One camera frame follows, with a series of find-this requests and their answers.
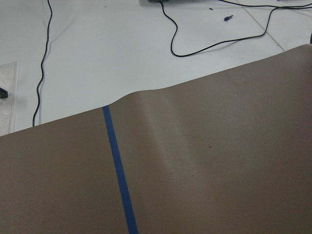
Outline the clear plastic sheet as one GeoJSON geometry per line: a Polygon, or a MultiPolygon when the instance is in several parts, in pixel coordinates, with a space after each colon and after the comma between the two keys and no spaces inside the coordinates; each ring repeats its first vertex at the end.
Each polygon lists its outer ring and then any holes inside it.
{"type": "Polygon", "coordinates": [[[19,70],[20,63],[18,61],[0,66],[0,88],[7,92],[7,97],[0,99],[1,136],[15,131],[19,70]]]}

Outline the brown table cover mat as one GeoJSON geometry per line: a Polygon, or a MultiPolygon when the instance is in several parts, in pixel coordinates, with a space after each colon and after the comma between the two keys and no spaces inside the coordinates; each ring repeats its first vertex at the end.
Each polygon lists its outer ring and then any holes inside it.
{"type": "Polygon", "coordinates": [[[2,136],[0,231],[311,233],[311,45],[2,136]]]}

